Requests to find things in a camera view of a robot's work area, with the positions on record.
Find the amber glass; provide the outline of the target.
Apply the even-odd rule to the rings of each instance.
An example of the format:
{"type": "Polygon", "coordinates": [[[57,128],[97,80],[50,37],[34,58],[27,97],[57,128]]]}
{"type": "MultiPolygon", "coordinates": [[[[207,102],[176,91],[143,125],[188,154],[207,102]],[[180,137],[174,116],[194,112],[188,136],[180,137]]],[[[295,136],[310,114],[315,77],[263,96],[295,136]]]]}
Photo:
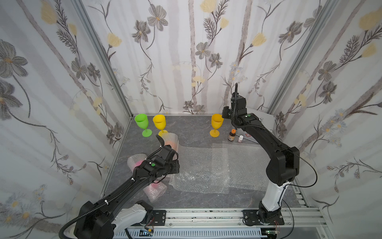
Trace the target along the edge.
{"type": "Polygon", "coordinates": [[[211,125],[212,130],[210,131],[210,136],[212,137],[219,137],[220,133],[218,131],[219,128],[221,128],[223,124],[224,118],[221,114],[214,114],[211,118],[211,125]]]}

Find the orange glass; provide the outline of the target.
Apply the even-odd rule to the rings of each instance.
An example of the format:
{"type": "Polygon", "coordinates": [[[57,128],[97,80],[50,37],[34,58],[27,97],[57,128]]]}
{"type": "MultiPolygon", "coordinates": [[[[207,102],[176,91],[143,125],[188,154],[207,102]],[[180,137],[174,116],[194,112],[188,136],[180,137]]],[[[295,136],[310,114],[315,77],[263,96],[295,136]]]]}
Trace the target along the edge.
{"type": "Polygon", "coordinates": [[[179,146],[179,140],[178,136],[175,133],[164,133],[162,135],[162,139],[165,142],[165,145],[170,145],[172,149],[175,151],[178,151],[178,146],[179,146]]]}

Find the clear bubble wrap sheet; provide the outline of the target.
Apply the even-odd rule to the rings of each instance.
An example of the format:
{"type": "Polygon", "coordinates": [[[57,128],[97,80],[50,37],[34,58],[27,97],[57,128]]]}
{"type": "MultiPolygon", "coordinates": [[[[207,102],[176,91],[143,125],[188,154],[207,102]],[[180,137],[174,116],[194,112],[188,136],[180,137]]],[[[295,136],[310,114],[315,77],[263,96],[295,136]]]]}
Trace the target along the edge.
{"type": "Polygon", "coordinates": [[[213,146],[227,150],[223,157],[227,158],[229,187],[266,191],[269,182],[266,168],[270,158],[262,147],[235,142],[215,143],[213,146]]]}
{"type": "Polygon", "coordinates": [[[178,146],[180,172],[170,185],[179,191],[226,194],[229,192],[229,163],[226,148],[178,146]]]}

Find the yellow glass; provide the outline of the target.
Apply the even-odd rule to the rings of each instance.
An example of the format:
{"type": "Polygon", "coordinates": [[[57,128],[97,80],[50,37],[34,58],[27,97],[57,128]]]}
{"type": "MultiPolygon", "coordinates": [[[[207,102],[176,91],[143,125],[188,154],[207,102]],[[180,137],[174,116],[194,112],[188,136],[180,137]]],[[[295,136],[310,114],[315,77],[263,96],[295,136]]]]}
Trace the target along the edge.
{"type": "Polygon", "coordinates": [[[167,134],[168,132],[165,130],[166,127],[166,118],[164,115],[156,115],[153,118],[153,122],[155,127],[159,130],[158,135],[162,137],[164,134],[167,134]]]}

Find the green plastic wine glass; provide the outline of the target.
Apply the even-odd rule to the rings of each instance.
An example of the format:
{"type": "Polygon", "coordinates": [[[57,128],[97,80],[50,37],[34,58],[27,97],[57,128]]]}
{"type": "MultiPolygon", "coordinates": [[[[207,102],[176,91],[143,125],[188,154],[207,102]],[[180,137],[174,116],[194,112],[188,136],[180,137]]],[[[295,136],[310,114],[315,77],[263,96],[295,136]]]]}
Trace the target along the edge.
{"type": "Polygon", "coordinates": [[[143,129],[142,136],[149,137],[152,135],[152,130],[148,129],[149,120],[146,114],[138,114],[134,118],[139,128],[143,129]]]}

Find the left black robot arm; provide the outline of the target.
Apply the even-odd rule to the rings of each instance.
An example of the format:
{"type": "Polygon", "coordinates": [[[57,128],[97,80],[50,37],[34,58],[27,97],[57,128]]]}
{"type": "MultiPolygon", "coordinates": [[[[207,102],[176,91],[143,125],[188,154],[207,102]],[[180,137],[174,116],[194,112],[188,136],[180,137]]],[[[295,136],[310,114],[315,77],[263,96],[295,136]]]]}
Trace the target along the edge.
{"type": "Polygon", "coordinates": [[[112,239],[117,229],[117,215],[123,205],[139,191],[154,183],[158,178],[180,172],[179,154],[163,138],[156,136],[161,146],[133,169],[132,176],[109,195],[96,203],[88,201],[78,217],[67,222],[59,231],[61,239],[67,239],[65,231],[75,225],[74,235],[78,239],[112,239]]]}

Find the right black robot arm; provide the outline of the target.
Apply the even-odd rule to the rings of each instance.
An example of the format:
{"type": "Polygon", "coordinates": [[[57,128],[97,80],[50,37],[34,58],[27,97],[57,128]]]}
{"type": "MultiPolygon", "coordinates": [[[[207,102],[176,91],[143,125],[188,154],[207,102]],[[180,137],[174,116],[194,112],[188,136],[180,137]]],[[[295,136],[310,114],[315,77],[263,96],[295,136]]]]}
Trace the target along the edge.
{"type": "Polygon", "coordinates": [[[266,167],[269,179],[266,194],[257,210],[243,211],[243,223],[246,226],[284,225],[281,212],[284,194],[289,186],[294,186],[292,182],[299,175],[300,161],[307,161],[296,147],[283,143],[262,124],[258,116],[247,112],[246,99],[238,93],[238,84],[235,84],[230,102],[230,107],[223,108],[222,117],[230,119],[235,129],[250,134],[270,158],[266,167]]]}

